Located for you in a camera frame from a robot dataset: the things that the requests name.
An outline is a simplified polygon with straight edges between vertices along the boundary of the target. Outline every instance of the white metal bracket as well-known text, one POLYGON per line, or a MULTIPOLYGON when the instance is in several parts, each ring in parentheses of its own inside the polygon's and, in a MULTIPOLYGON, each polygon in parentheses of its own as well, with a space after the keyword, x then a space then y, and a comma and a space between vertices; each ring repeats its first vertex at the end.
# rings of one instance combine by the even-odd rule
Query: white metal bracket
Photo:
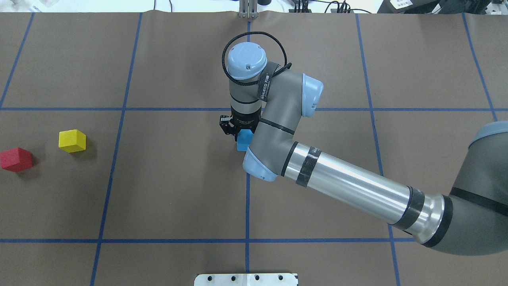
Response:
POLYGON ((240 0, 239 3, 238 16, 241 19, 254 20, 258 17, 258 0, 240 0))
POLYGON ((201 274, 194 286, 298 286, 298 274, 201 274))

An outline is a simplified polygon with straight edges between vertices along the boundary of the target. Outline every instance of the blue tape grid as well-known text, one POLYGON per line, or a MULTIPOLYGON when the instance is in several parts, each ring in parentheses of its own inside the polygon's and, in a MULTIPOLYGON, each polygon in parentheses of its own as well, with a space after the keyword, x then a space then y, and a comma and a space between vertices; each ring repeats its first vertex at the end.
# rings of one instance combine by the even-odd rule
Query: blue tape grid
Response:
MULTIPOLYGON (((137 43, 139 39, 139 33, 141 28, 141 20, 142 20, 142 13, 139 14, 138 19, 138 26, 136 29, 136 38, 134 42, 133 47, 133 53, 131 58, 131 65, 129 68, 129 75, 127 84, 125 87, 125 95, 123 100, 123 106, 122 107, 3 107, 3 103, 5 101, 9 85, 11 83, 11 80, 13 78, 17 63, 19 61, 19 58, 21 56, 21 53, 23 51, 24 44, 26 42, 26 39, 28 37, 28 33, 30 31, 30 27, 32 25, 32 22, 35 17, 35 13, 32 13, 30 16, 30 20, 28 22, 25 34, 23 36, 23 39, 21 41, 18 53, 16 54, 16 58, 14 60, 11 72, 9 74, 8 80, 6 82, 6 86, 4 88, 4 91, 2 93, 2 97, 0 98, 0 110, 5 111, 122 111, 120 116, 120 122, 118 126, 118 133, 116 138, 116 144, 113 154, 113 161, 111 163, 111 171, 110 171, 110 177, 108 182, 108 188, 106 192, 106 198, 104 202, 104 209, 103 209, 103 216, 101 220, 101 226, 99 230, 99 237, 97 239, 0 239, 0 243, 92 243, 97 244, 96 248, 96 256, 94 258, 94 264, 92 269, 92 275, 90 279, 90 285, 93 286, 95 282, 95 277, 97 274, 97 267, 99 264, 99 256, 101 251, 101 245, 102 244, 108 244, 108 243, 130 243, 130 244, 136 244, 136 243, 244 243, 245 244, 245 271, 248 273, 250 271, 250 265, 249 265, 249 245, 250 243, 387 243, 389 242, 391 245, 392 250, 392 259, 393 259, 393 266, 394 266, 394 273, 396 278, 397 286, 400 286, 400 276, 398 271, 398 264, 397 264, 397 254, 395 250, 395 243, 396 242, 414 242, 413 238, 394 238, 393 237, 393 230, 390 225, 388 225, 388 238, 313 238, 313 239, 251 239, 250 238, 250 175, 246 175, 246 199, 245 199, 245 239, 103 239, 104 235, 104 226, 106 222, 106 215, 108 210, 108 204, 109 204, 109 198, 111 193, 111 186, 113 183, 113 174, 115 170, 116 165, 116 158, 118 154, 118 147, 120 144, 120 138, 121 138, 121 131, 123 127, 123 120, 125 117, 126 111, 229 111, 230 109, 228 107, 220 107, 220 108, 205 108, 205 107, 127 107, 127 99, 129 96, 129 88, 132 78, 132 72, 134 68, 134 61, 136 57, 136 49, 137 49, 137 43)), ((362 58, 362 65, 363 65, 363 71, 364 71, 364 77, 365 77, 365 88, 368 98, 369 107, 368 108, 317 108, 318 111, 368 111, 370 113, 371 117, 371 124, 372 124, 372 131, 374 136, 374 142, 376 147, 376 155, 377 155, 377 161, 378 161, 378 167, 379 167, 379 173, 381 175, 384 175, 383 172, 383 163, 381 159, 380 154, 380 148, 379 148, 379 142, 377 138, 377 130, 375 126, 375 117, 374 117, 374 111, 446 111, 446 112, 472 112, 472 111, 490 111, 492 112, 493 119, 497 121, 496 111, 508 111, 508 108, 494 108, 489 91, 487 89, 487 85, 485 83, 485 79, 483 77, 482 70, 480 68, 480 65, 478 63, 478 59, 474 50, 474 46, 471 40, 471 35, 469 32, 469 28, 467 25, 467 20, 465 17, 465 14, 462 13, 462 19, 464 22, 465 31, 467 34, 467 38, 469 41, 469 47, 471 49, 471 54, 474 60, 474 63, 476 64, 478 74, 480 77, 480 80, 482 82, 485 95, 487 97, 487 101, 489 103, 490 108, 376 108, 373 107, 372 104, 372 98, 370 93, 370 85, 368 80, 368 72, 367 72, 367 65, 365 61, 365 52, 363 48, 363 41, 362 41, 362 35, 361 35, 361 27, 360 27, 360 20, 358 14, 355 15, 356 17, 356 24, 358 29, 358 40, 359 40, 359 46, 360 46, 360 53, 362 58)), ((247 31, 250 32, 250 21, 247 22, 247 31)), ((247 36, 247 41, 250 41, 250 35, 247 36)))

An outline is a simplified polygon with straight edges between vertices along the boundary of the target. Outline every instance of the blue joint cap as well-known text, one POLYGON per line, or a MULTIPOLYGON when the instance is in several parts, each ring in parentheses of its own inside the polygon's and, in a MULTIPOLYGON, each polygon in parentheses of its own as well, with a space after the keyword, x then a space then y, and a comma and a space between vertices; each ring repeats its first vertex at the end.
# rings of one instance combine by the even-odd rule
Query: blue joint cap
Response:
POLYGON ((265 50, 252 42, 236 44, 228 54, 228 72, 236 80, 258 75, 267 63, 265 50))
POLYGON ((245 158, 243 158, 243 169, 252 176, 267 182, 273 182, 278 177, 277 174, 270 171, 269 168, 261 163, 250 148, 247 148, 247 153, 245 153, 245 158))
POLYGON ((319 80, 303 74, 302 76, 302 116, 312 117, 318 106, 325 86, 319 80))
POLYGON ((250 129, 242 129, 236 137, 236 150, 247 151, 254 133, 250 129))
POLYGON ((508 132, 508 121, 497 121, 489 123, 478 130, 477 135, 474 137, 471 144, 469 144, 469 147, 471 147, 474 142, 482 139, 483 137, 506 132, 508 132))

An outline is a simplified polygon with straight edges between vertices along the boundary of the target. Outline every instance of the white paper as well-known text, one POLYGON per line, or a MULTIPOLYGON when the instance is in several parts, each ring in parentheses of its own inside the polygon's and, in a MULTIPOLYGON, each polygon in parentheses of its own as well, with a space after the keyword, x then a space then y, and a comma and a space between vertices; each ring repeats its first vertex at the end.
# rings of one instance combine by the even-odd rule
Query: white paper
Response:
POLYGON ((411 0, 390 0, 390 3, 395 7, 395 9, 402 9, 407 6, 411 6, 411 0))

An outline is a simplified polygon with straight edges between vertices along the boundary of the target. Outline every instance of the yellow cube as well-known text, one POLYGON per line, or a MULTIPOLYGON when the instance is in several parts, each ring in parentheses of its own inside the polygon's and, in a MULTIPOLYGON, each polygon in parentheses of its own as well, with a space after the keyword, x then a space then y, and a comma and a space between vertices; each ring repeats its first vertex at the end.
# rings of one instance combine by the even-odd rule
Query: yellow cube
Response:
POLYGON ((60 132, 58 147, 67 153, 84 151, 86 149, 86 135, 74 129, 60 132))

